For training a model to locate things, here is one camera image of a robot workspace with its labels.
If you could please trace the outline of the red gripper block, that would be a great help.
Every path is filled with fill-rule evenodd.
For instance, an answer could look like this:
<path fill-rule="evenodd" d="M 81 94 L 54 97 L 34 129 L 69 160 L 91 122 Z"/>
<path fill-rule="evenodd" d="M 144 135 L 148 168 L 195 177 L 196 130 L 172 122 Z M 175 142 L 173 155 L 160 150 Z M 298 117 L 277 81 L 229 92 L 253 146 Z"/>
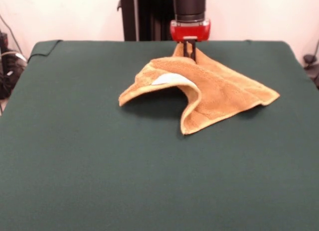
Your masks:
<path fill-rule="evenodd" d="M 172 40 L 183 42 L 183 56 L 189 57 L 188 42 L 186 39 L 195 39 L 196 41 L 207 41 L 210 36 L 211 21 L 205 19 L 194 23 L 182 23 L 176 20 L 170 22 L 170 33 Z M 196 63 L 196 42 L 191 41 L 192 52 L 191 59 Z"/>

